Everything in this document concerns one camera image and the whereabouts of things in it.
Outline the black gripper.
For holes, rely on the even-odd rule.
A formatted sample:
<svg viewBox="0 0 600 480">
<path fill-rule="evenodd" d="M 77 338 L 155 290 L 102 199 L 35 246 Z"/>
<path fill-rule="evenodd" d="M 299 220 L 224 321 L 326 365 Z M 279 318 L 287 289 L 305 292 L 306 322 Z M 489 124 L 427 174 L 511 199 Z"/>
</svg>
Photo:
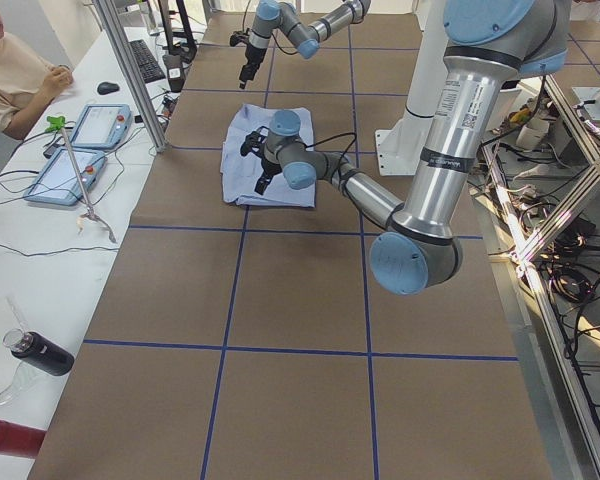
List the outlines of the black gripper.
<svg viewBox="0 0 600 480">
<path fill-rule="evenodd" d="M 256 181 L 254 191 L 259 195 L 264 195 L 274 177 L 282 172 L 282 167 L 279 164 L 270 162 L 265 158 L 261 160 L 261 167 L 263 172 Z"/>
<path fill-rule="evenodd" d="M 263 63 L 268 48 L 259 48 L 248 44 L 245 49 L 246 63 L 242 66 L 239 75 L 239 88 L 245 89 L 247 84 L 254 80 L 261 64 Z"/>
</svg>

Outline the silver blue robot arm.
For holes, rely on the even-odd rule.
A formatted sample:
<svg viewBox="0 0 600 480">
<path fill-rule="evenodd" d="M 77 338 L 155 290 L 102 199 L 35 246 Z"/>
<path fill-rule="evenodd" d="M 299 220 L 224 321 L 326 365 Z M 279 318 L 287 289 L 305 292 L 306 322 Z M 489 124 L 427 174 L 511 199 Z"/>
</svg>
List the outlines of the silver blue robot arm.
<svg viewBox="0 0 600 480">
<path fill-rule="evenodd" d="M 276 30 L 290 41 L 302 58 L 310 59 L 317 53 L 320 44 L 336 32 L 350 24 L 362 22 L 369 12 L 370 5 L 371 2 L 365 0 L 343 1 L 340 6 L 318 20 L 304 24 L 291 4 L 260 1 L 252 26 L 246 30 L 246 63 L 239 75 L 239 88 L 244 90 L 247 83 L 255 78 Z"/>
<path fill-rule="evenodd" d="M 567 1 L 447 1 L 437 20 L 444 32 L 447 76 L 419 155 L 400 200 L 353 167 L 344 155 L 311 150 L 296 113 L 279 110 L 266 134 L 251 134 L 243 154 L 263 168 L 256 191 L 282 175 L 301 190 L 325 180 L 382 229 L 370 265 L 376 281 L 411 295 L 451 279 L 462 248 L 450 228 L 459 196 L 504 83 L 548 75 L 566 59 Z"/>
</svg>

